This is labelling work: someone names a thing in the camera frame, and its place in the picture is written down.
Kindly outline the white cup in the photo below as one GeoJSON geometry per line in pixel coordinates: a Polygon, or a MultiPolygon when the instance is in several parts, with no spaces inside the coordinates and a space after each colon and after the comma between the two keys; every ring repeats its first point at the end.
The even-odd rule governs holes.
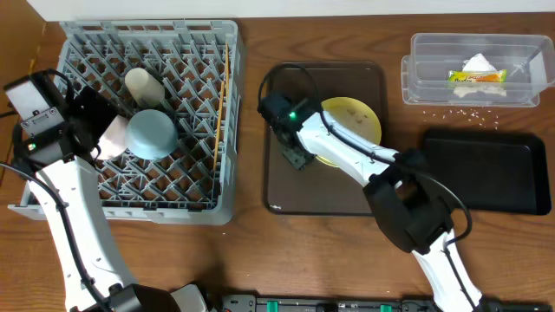
{"type": "Polygon", "coordinates": [[[158,106],[165,98],[164,87],[144,68],[129,70],[124,82],[135,102],[143,108],[158,106]]]}

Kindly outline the light blue bowl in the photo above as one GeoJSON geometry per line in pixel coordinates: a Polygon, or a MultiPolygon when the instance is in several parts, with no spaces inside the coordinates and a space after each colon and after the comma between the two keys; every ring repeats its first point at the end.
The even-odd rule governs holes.
{"type": "Polygon", "coordinates": [[[163,159],[178,147],[178,132],[166,114],[154,109],[142,110],[129,120],[125,143],[140,159],[163,159]]]}

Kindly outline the yellow plate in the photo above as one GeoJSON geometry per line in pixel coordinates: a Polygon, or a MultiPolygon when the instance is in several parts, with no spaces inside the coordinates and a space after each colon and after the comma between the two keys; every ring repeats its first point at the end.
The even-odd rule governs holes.
{"type": "Polygon", "coordinates": [[[342,126],[374,144],[381,143],[381,123],[364,102],[350,97],[334,97],[323,101],[322,106],[342,126]]]}

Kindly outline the rice and food scraps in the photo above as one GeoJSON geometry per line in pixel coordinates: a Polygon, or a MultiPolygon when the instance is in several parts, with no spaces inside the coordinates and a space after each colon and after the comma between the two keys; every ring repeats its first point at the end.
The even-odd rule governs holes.
{"type": "Polygon", "coordinates": [[[353,107],[344,107],[342,111],[343,123],[349,127],[364,127],[369,119],[358,109],[353,107]]]}

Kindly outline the yellow snack wrapper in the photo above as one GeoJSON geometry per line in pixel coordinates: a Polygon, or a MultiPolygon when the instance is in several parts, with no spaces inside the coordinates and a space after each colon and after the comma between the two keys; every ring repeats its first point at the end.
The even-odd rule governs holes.
{"type": "Polygon", "coordinates": [[[506,81],[506,70],[490,72],[449,71],[447,80],[450,82],[502,83],[506,81]]]}

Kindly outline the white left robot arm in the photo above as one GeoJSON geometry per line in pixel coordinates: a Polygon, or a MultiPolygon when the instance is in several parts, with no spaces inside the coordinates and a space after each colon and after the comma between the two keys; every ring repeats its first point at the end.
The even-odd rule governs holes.
{"type": "Polygon", "coordinates": [[[214,309],[189,283],[168,291],[140,285],[126,266],[101,206],[93,151],[118,110],[91,87],[71,81],[60,92],[49,68],[4,86],[21,117],[12,132],[8,169],[28,182],[49,224],[64,275],[68,311],[179,311],[214,309]]]}

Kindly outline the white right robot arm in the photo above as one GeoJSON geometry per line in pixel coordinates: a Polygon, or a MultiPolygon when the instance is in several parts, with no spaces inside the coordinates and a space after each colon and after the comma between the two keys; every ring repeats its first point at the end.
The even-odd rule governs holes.
{"type": "Polygon", "coordinates": [[[310,71],[296,63],[273,67],[258,88],[258,112],[277,136],[280,151],[296,169],[324,157],[362,186],[375,221],[399,250],[412,254],[442,311],[478,311],[483,295],[473,285],[456,244],[472,231],[463,202],[423,169],[415,150],[379,146],[342,125],[325,111],[318,91],[298,102],[274,90],[287,69],[310,71]]]}

